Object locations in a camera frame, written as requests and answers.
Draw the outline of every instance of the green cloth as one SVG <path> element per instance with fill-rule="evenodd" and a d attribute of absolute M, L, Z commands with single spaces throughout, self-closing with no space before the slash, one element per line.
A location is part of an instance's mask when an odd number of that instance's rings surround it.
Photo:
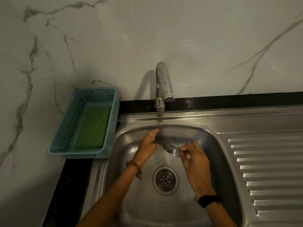
<path fill-rule="evenodd" d="M 102 107 L 86 111 L 74 146 L 76 149 L 103 147 L 110 109 L 110 107 Z"/>

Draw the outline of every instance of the brown beaded bracelet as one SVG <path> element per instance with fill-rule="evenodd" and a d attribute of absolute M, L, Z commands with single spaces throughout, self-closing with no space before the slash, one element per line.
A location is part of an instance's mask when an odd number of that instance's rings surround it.
<path fill-rule="evenodd" d="M 133 160 L 130 160 L 130 161 L 126 162 L 126 166 L 129 166 L 129 165 L 133 165 L 133 166 L 135 166 L 137 168 L 138 173 L 136 174 L 136 177 L 141 180 L 142 179 L 141 178 L 141 175 L 142 175 L 141 167 L 139 167 L 138 164 L 135 163 Z"/>

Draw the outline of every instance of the person's right arm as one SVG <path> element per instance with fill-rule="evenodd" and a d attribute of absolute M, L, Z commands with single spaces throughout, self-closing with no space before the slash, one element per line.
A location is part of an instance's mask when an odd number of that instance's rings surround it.
<path fill-rule="evenodd" d="M 204 195 L 215 195 L 211 187 L 209 161 L 198 142 L 190 142 L 179 151 L 188 181 L 197 198 Z M 215 227 L 235 227 L 236 224 L 220 203 L 213 202 L 206 206 L 207 214 Z"/>

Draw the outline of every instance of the basket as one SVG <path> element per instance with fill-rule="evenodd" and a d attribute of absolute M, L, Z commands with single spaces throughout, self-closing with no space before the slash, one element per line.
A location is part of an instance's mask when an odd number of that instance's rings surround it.
<path fill-rule="evenodd" d="M 77 90 L 57 128 L 49 147 L 50 154 L 63 155 L 69 159 L 103 159 L 111 154 L 118 119 L 120 96 L 114 87 Z M 90 108 L 111 107 L 103 147 L 76 150 L 78 138 L 86 111 Z"/>

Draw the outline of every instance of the drain strainer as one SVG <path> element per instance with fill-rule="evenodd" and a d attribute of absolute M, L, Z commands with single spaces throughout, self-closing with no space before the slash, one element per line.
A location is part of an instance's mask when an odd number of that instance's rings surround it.
<path fill-rule="evenodd" d="M 179 187 L 178 174 L 169 166 L 156 169 L 152 181 L 156 191 L 165 196 L 172 195 Z"/>

